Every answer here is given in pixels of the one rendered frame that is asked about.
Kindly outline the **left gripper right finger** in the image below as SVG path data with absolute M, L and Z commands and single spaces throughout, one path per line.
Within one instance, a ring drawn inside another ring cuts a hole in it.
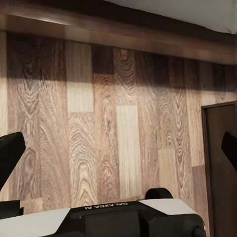
M 237 171 L 237 133 L 226 131 L 221 148 Z

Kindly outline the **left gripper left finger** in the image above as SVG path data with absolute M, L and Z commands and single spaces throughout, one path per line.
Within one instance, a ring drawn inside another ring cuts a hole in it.
M 0 191 L 25 150 L 25 139 L 20 131 L 0 137 Z

